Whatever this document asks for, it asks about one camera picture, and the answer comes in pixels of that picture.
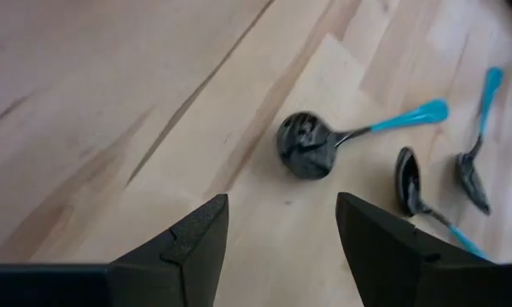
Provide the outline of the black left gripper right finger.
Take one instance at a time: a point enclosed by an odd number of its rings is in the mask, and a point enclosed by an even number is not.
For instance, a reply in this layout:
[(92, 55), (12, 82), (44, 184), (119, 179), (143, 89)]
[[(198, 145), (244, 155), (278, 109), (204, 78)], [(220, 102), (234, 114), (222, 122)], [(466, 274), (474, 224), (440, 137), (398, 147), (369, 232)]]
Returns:
[(470, 306), (465, 269), (492, 263), (357, 197), (337, 195), (340, 242), (365, 306)]

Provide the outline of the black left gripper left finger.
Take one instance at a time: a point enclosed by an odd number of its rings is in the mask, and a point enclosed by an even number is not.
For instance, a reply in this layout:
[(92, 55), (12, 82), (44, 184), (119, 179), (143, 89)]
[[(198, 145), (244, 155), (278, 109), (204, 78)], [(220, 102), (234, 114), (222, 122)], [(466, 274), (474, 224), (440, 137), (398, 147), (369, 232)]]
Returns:
[(228, 227), (229, 198), (218, 194), (110, 264), (110, 304), (212, 306)]

